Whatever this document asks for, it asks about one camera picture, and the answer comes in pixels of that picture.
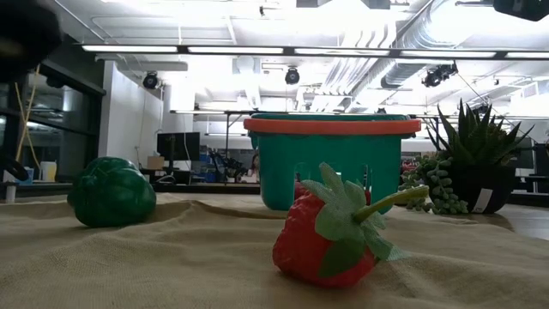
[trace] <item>computer monitor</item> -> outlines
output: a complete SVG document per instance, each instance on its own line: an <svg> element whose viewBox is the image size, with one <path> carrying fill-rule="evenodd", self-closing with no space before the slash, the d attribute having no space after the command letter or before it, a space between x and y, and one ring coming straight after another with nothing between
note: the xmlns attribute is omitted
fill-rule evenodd
<svg viewBox="0 0 549 309"><path fill-rule="evenodd" d="M514 151L511 152L514 157L509 160L510 167L516 168L534 168L534 150L532 148L532 139L524 137L524 139L516 145Z"/></svg>
<svg viewBox="0 0 549 309"><path fill-rule="evenodd" d="M199 161L200 132L161 133L157 136L156 151L167 160Z"/></svg>

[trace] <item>black plant pot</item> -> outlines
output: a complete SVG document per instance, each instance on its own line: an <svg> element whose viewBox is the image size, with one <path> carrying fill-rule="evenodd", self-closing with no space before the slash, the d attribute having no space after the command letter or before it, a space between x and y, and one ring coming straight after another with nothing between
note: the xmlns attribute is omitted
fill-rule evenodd
<svg viewBox="0 0 549 309"><path fill-rule="evenodd" d="M516 182L514 167L452 167L449 176L452 179L454 193L468 203L470 213L493 214L500 210L507 202Z"/></svg>

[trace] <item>label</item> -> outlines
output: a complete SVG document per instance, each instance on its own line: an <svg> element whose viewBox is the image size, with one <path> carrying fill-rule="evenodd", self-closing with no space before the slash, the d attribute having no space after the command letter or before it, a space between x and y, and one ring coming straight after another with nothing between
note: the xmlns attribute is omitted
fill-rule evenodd
<svg viewBox="0 0 549 309"><path fill-rule="evenodd" d="M488 202L490 202L490 197L492 197L492 189L483 188L480 190L477 203L474 205L473 211L471 212L475 214L482 214L484 209L486 209L486 206L488 206Z"/></svg>

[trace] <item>succulent plant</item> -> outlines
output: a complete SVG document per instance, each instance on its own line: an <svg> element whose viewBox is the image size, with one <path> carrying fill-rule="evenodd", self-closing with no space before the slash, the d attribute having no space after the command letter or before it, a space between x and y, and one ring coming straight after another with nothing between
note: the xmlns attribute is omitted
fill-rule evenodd
<svg viewBox="0 0 549 309"><path fill-rule="evenodd" d="M503 119L496 124L496 116L490 118L492 105L488 106L483 118L480 118L478 112L473 112L467 104L465 106L467 107L466 112L464 112L463 103L460 100L457 130L438 108L438 114L448 135L448 141L438 134L432 123L428 123L427 132L432 143L438 151L444 151L448 157L453 157L453 163L457 166L506 165L512 156L510 152L528 135L533 127L523 136L516 138L521 124L517 124L508 134L501 129L504 123ZM430 129L436 132L445 149L439 147Z"/></svg>
<svg viewBox="0 0 549 309"><path fill-rule="evenodd" d="M468 212L468 203L459 199L452 189L452 179L449 178L447 169L452 165L454 158L446 157L444 152L439 152L435 156L425 155L416 157L419 163L413 171L404 172L404 184L399 186L399 190L414 188L423 184L429 185L432 202L427 202L424 198L410 199L406 206L407 209L432 210L434 214L456 215L466 214Z"/></svg>

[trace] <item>window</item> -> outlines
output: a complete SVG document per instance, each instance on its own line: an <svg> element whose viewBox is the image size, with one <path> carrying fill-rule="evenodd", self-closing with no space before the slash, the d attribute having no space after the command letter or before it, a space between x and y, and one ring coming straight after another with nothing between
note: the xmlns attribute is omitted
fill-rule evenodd
<svg viewBox="0 0 549 309"><path fill-rule="evenodd" d="M69 182L84 169L88 138L91 137L34 122L29 122L27 127L38 163L57 163L57 182ZM31 167L38 171L27 138L23 142L21 158L24 167ZM38 178L38 173L35 173L34 179Z"/></svg>
<svg viewBox="0 0 549 309"><path fill-rule="evenodd" d="M45 76L29 74L27 78L27 98L31 97L36 84L32 115L74 129L92 129L90 124L94 114L91 112L90 99L87 95Z"/></svg>
<svg viewBox="0 0 549 309"><path fill-rule="evenodd" d="M6 118L0 116L0 148L3 146L3 133L6 131Z"/></svg>
<svg viewBox="0 0 549 309"><path fill-rule="evenodd" d="M0 107L8 106L9 85L0 84Z"/></svg>

